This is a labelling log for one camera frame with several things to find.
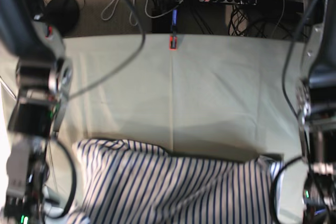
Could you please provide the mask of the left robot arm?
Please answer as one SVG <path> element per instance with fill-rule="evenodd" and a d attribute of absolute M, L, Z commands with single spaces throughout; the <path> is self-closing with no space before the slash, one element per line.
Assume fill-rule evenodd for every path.
<path fill-rule="evenodd" d="M 291 40 L 282 74 L 286 75 L 297 39 L 318 0 L 311 0 Z M 278 190 L 283 172 L 301 161 L 308 168 L 302 190 L 303 223 L 335 223 L 335 0 L 325 0 L 322 23 L 311 28 L 301 58 L 297 107 L 301 155 L 279 170 L 270 189 L 269 211 L 279 223 Z"/>

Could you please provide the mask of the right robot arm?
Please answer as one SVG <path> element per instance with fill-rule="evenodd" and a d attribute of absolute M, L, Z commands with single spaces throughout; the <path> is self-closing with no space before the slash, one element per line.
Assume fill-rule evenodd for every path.
<path fill-rule="evenodd" d="M 48 217 L 46 152 L 50 142 L 60 144 L 58 132 L 72 99 L 72 62 L 61 33 L 43 12 L 43 0 L 1 0 L 1 42 L 18 59 L 3 207 L 4 218 L 13 223 L 44 223 Z"/>

